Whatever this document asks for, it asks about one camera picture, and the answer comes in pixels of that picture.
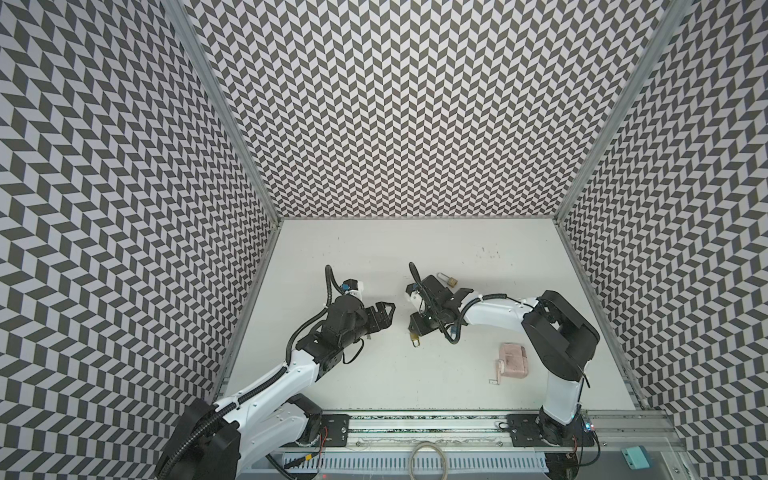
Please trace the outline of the brass long-shackle padlock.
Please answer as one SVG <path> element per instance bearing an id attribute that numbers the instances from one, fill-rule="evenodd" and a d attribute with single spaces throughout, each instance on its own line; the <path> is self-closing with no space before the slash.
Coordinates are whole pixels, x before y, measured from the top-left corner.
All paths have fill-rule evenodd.
<path id="1" fill-rule="evenodd" d="M 438 272 L 437 278 L 443 281 L 449 288 L 455 288 L 458 284 L 458 280 L 456 278 L 450 275 L 447 275 L 443 272 Z"/>

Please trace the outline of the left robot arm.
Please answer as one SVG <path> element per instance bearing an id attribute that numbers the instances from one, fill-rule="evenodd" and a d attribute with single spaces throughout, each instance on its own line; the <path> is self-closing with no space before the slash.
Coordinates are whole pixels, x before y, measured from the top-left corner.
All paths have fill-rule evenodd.
<path id="1" fill-rule="evenodd" d="M 353 344 L 389 328 L 396 306 L 367 307 L 353 292 L 331 300 L 298 327 L 284 361 L 251 385 L 208 403 L 194 400 L 156 463 L 157 479 L 235 479 L 276 449 L 311 444 L 321 408 L 304 390 L 344 360 Z"/>

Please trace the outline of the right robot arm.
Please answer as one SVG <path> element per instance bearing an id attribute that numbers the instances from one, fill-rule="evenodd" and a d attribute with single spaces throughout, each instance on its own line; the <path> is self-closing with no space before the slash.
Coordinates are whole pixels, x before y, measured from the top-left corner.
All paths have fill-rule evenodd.
<path id="1" fill-rule="evenodd" d="M 601 337 L 560 293 L 546 290 L 533 299 L 516 300 L 504 293 L 480 294 L 468 288 L 452 291 L 430 275 L 408 284 L 405 294 L 415 308 L 408 327 L 415 345 L 434 331 L 456 345 L 465 326 L 525 333 L 548 372 L 534 440 L 551 446 L 586 443 L 580 398 L 587 383 L 586 367 Z"/>

